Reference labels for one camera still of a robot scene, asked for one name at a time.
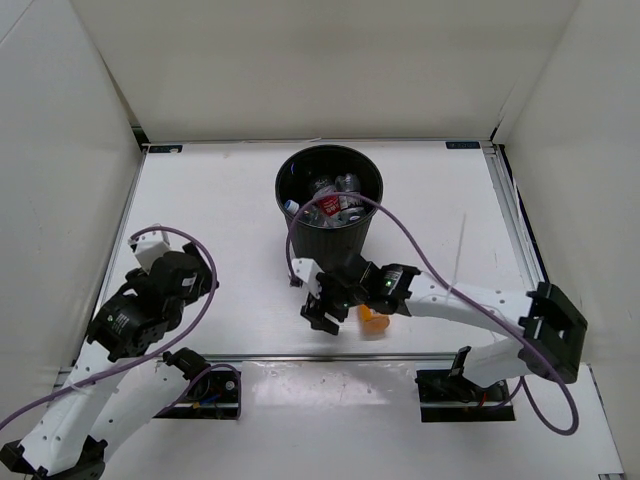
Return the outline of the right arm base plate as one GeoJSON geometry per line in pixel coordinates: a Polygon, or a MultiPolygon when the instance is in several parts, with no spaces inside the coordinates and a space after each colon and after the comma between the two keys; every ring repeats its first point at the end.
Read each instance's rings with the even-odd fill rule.
{"type": "Polygon", "coordinates": [[[482,388],[466,379],[449,376],[448,370],[418,370],[422,423],[512,422],[512,391],[505,380],[482,388]]]}

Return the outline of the clear bottle black cap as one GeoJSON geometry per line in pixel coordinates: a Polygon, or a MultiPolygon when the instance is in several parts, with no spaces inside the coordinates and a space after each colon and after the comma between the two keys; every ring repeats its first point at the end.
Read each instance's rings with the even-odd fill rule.
{"type": "Polygon", "coordinates": [[[338,192],[342,192],[338,196],[341,222],[350,224],[360,220],[366,214],[366,209],[359,198],[353,197],[353,194],[361,193],[359,178],[355,174],[346,173],[336,178],[335,187],[338,192]]]}

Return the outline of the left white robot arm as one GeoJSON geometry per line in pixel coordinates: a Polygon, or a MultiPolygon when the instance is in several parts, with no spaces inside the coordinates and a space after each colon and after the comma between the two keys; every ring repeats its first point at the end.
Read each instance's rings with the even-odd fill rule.
{"type": "Polygon", "coordinates": [[[107,460],[137,430],[181,397],[198,400],[209,368],[189,348],[159,343],[186,307],[211,301],[218,286],[209,252],[165,240],[133,246],[138,268],[89,323],[63,387],[42,399],[46,411],[23,438],[6,443],[1,462],[31,479],[98,479],[107,460]]]}

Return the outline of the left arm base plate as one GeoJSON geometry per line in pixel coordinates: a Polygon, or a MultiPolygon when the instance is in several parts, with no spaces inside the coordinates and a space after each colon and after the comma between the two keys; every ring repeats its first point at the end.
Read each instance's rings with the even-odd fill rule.
{"type": "Polygon", "coordinates": [[[209,363],[184,347],[162,354],[186,382],[180,396],[155,415],[157,419],[239,420],[242,411],[241,371],[227,363],[209,363]]]}

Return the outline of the clear bottle red label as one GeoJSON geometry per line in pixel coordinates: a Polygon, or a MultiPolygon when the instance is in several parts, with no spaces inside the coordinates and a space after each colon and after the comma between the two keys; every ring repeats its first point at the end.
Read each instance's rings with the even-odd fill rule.
{"type": "Polygon", "coordinates": [[[330,176],[322,175],[313,179],[308,188],[312,198],[316,200],[316,205],[328,217],[335,217],[341,212],[336,185],[330,176]]]}

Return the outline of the clear unlabelled plastic bottle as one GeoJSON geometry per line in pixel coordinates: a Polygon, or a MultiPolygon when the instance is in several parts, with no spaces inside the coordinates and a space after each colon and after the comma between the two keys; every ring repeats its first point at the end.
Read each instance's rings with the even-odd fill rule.
{"type": "Polygon", "coordinates": [[[347,212],[346,214],[339,213],[334,216],[328,216],[325,213],[320,215],[320,227],[321,228],[339,228],[342,226],[350,225],[358,222],[362,218],[362,215],[358,212],[347,212]]]}

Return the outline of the orange juice bottle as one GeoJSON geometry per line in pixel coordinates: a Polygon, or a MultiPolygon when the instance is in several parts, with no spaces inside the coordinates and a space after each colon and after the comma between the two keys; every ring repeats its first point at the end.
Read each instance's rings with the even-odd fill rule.
{"type": "Polygon", "coordinates": [[[374,338],[384,336],[390,325],[388,315],[381,314],[365,305],[357,307],[357,316],[360,332],[364,337],[374,338]]]}

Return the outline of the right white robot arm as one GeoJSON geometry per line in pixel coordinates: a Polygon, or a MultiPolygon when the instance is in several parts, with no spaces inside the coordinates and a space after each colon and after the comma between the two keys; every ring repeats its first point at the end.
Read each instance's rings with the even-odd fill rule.
{"type": "Polygon", "coordinates": [[[445,287],[416,267],[378,267],[356,254],[330,272],[309,258],[295,258],[290,267],[308,290],[301,315],[317,331],[337,334],[349,310],[364,305],[383,315],[439,318],[501,335],[491,345],[458,351],[449,387],[460,399],[520,376],[577,380],[588,324],[555,284],[541,282],[532,291],[445,287]]]}

